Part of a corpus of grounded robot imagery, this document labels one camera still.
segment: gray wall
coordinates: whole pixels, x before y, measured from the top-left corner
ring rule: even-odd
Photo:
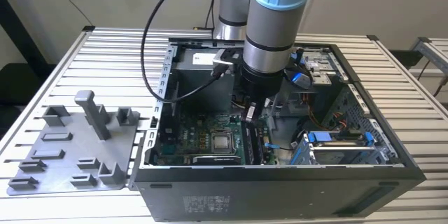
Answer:
[[[68,0],[8,0],[46,59],[57,62],[86,21]],[[157,0],[72,0],[96,26],[142,27]],[[180,9],[188,2],[189,7]],[[166,0],[152,27],[202,26],[210,0]]]
[[[390,49],[416,38],[448,37],[446,0],[313,0],[301,30],[322,34],[374,34]]]
[[[52,62],[62,57],[86,25],[68,0],[9,0]],[[202,26],[210,0],[166,0],[153,21],[157,28]],[[142,27],[157,0],[73,0],[93,24]],[[374,34],[390,49],[408,49],[418,36],[448,38],[446,0],[310,0],[300,31],[321,34]],[[0,67],[22,61],[0,31]]]

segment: label sticker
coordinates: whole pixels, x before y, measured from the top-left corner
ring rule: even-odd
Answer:
[[[314,62],[312,62],[312,61],[309,61],[308,62],[308,66],[312,67],[312,68],[316,68],[316,67],[318,67],[318,64],[314,63]]]
[[[226,212],[230,196],[184,196],[185,213]]]
[[[214,54],[193,54],[193,65],[213,65]]]

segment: white label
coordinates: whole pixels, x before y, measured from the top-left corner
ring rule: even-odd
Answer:
[[[318,64],[314,63],[314,62],[308,62],[308,66],[310,66],[312,68],[316,68],[316,67],[318,67]]]
[[[193,65],[213,65],[214,54],[193,54]]]

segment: metal frame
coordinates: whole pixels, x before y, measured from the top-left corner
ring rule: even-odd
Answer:
[[[14,175],[18,162],[28,153],[29,144],[36,139],[34,130],[44,127],[40,116],[48,104],[64,104],[70,112],[76,111],[69,100],[74,90],[89,86],[106,108],[132,106],[141,113],[138,129],[149,128],[154,99],[141,82],[138,71],[140,29],[96,28],[93,32],[82,32],[76,39],[56,70],[48,78],[21,116],[0,141],[0,220],[34,220],[40,223],[77,222],[132,222],[152,223],[153,218],[138,196],[138,192],[122,189],[94,194],[53,194],[34,198],[14,197],[5,194],[6,182]],[[149,83],[152,73],[161,68],[168,37],[209,38],[209,31],[152,30],[146,40],[146,68]],[[408,152],[424,171],[428,180],[414,190],[404,193],[378,212],[365,219],[326,220],[326,223],[445,223],[448,221],[448,130],[446,113],[429,96],[428,91],[410,77],[392,55],[365,36],[300,34],[298,42],[337,44],[348,63],[361,80],[360,84],[373,98],[378,110],[394,129]],[[381,62],[388,67],[356,67],[358,62],[373,64]],[[398,104],[390,100],[424,100],[425,108],[413,108],[410,104]],[[142,133],[137,133],[136,143]],[[76,208],[60,208],[60,205],[76,204]],[[276,223],[317,223],[322,220],[278,220]]]
[[[412,46],[448,76],[448,39],[418,38]]]

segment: slotted metal table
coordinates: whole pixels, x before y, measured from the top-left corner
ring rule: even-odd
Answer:
[[[448,76],[448,39],[420,37],[413,45],[413,50],[421,52]]]
[[[73,97],[93,90],[109,111],[130,106],[141,119],[134,143],[149,128],[154,99],[141,80],[140,29],[82,31],[52,75],[0,141],[0,220],[12,223],[152,223],[137,191],[126,188],[30,196],[8,196],[9,178],[44,127],[50,104],[81,112]],[[156,86],[169,37],[209,38],[209,31],[152,30],[145,45],[149,83]],[[425,173],[426,181],[365,219],[278,220],[250,223],[448,223],[448,111],[430,96],[382,44],[366,36],[298,34],[297,42],[337,44],[394,132]],[[133,167],[136,147],[128,174]]]

